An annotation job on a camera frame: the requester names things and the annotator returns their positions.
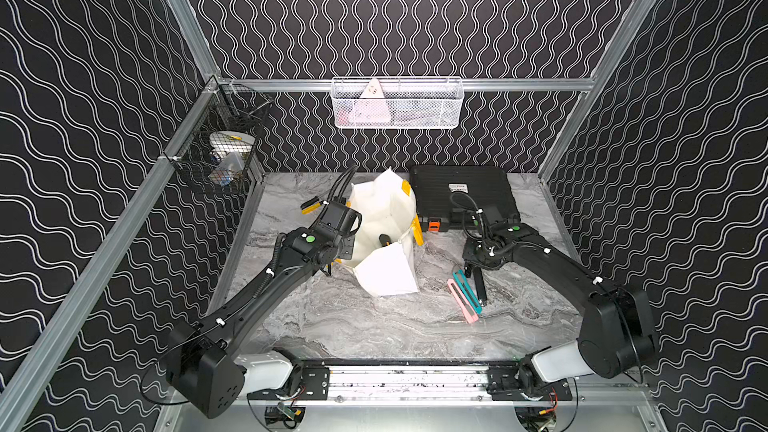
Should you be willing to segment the white tote bag yellow handles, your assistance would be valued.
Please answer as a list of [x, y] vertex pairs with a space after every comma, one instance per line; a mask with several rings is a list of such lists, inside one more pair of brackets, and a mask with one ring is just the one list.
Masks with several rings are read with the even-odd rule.
[[416, 195], [408, 180], [388, 169], [352, 187], [348, 205], [362, 215], [353, 255], [341, 263], [373, 297], [417, 293], [414, 230]]

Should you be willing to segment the large black yellow utility knife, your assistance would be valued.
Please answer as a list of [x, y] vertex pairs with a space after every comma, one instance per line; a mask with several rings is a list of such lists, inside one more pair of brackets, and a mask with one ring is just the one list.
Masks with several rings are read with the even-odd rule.
[[379, 242], [382, 247], [387, 247], [392, 244], [392, 239], [387, 234], [380, 234], [379, 235]]

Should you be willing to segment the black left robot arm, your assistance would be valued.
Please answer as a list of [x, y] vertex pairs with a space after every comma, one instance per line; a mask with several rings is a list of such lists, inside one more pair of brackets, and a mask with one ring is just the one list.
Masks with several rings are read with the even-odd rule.
[[233, 298], [195, 323], [174, 325], [160, 359], [169, 385], [206, 418], [223, 414], [245, 386], [245, 368], [235, 362], [241, 344], [293, 290], [352, 251], [358, 229], [279, 234], [270, 262]]

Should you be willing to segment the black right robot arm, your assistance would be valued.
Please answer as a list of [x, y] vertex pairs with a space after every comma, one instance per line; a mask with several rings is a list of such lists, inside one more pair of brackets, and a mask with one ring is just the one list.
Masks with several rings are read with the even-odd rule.
[[576, 339], [524, 357], [522, 382], [549, 384], [584, 375], [610, 379], [657, 356], [659, 338], [646, 291], [620, 286], [587, 269], [532, 227], [502, 225], [486, 235], [469, 232], [463, 258], [488, 271], [517, 264], [544, 280], [582, 316]]

